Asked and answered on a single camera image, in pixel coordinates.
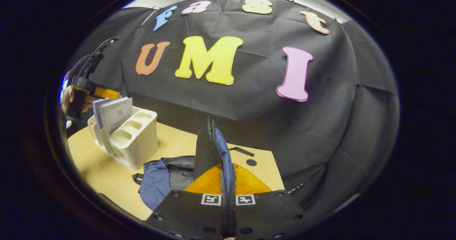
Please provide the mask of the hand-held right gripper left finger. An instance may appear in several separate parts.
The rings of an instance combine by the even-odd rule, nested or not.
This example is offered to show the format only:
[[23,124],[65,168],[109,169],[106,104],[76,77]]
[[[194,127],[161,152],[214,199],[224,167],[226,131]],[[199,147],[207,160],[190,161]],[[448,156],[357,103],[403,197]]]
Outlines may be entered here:
[[221,240],[224,194],[221,165],[193,182],[191,191],[172,190],[145,221],[174,238]]

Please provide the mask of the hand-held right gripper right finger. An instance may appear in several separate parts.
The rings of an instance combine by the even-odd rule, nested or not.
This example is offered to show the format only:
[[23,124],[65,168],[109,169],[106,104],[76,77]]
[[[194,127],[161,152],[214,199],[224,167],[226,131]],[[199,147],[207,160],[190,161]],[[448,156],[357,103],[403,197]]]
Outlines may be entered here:
[[234,164],[236,240],[291,240],[304,231],[304,212],[284,189],[272,191]]

